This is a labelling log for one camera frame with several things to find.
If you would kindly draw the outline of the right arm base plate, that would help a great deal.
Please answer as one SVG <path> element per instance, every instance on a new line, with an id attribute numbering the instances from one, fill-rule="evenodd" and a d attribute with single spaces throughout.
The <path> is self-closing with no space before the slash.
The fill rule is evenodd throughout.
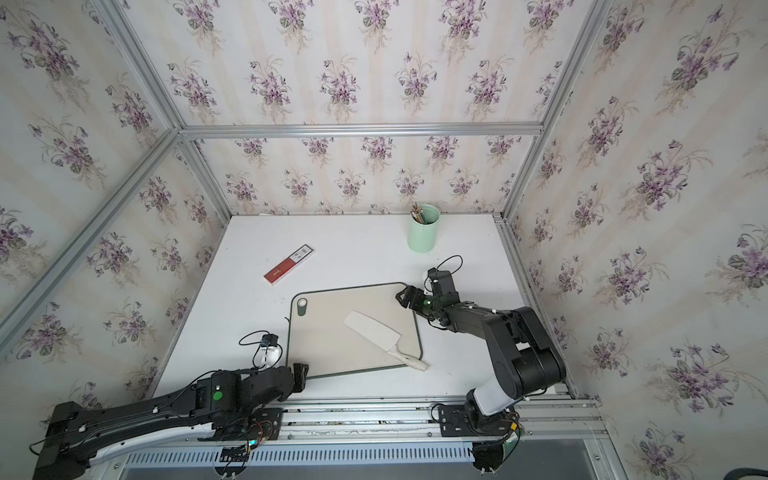
<path id="1" fill-rule="evenodd" d="M 430 417 L 442 437 L 501 437 L 512 431 L 519 415 L 513 408 L 486 416 L 470 404 L 453 405 L 435 403 L 430 407 Z"/>

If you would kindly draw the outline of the white cleaver knife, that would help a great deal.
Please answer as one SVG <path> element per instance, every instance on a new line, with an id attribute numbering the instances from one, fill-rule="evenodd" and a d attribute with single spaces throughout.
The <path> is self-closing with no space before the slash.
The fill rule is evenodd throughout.
<path id="1" fill-rule="evenodd" d="M 401 334 L 378 320 L 360 312 L 352 311 L 344 319 L 344 324 L 404 365 L 422 372 L 429 368 L 420 359 L 401 352 L 399 349 L 399 341 L 402 338 Z"/>

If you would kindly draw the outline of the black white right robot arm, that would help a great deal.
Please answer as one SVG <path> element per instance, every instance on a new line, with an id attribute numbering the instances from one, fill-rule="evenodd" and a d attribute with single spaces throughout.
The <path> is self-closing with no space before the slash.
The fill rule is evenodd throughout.
<path id="1" fill-rule="evenodd" d="M 460 301 L 456 293 L 428 295 L 407 286 L 395 295 L 401 307 L 443 330 L 485 341 L 494 377 L 467 394 L 466 415 L 480 424 L 515 402 L 545 391 L 566 378 L 565 363 L 536 312 L 486 308 Z"/>

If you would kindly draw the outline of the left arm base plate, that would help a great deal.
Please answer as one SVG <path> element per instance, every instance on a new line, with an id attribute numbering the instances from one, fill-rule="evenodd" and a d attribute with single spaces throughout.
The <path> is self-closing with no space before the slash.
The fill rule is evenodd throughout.
<path id="1" fill-rule="evenodd" d="M 245 442 L 277 440 L 284 410 L 279 407 L 263 408 L 251 414 L 246 420 L 238 420 L 203 442 Z"/>

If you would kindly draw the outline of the beige cutting board green rim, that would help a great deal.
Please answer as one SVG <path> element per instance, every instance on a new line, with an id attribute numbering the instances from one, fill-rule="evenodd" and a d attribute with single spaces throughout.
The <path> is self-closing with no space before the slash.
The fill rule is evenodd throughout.
<path id="1" fill-rule="evenodd" d="M 294 296 L 285 347 L 289 366 L 309 366 L 323 378 L 420 363 L 415 313 L 396 295 L 402 282 L 302 292 Z"/>

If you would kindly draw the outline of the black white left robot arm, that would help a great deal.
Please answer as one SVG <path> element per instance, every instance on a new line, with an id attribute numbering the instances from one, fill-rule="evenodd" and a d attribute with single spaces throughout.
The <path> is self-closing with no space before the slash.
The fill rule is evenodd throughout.
<path id="1" fill-rule="evenodd" d="M 213 370 L 183 388 L 112 408 L 56 405 L 33 471 L 35 479 L 76 479 L 105 458 L 153 441 L 210 438 L 246 441 L 263 435 L 260 411 L 305 389 L 309 366 Z"/>

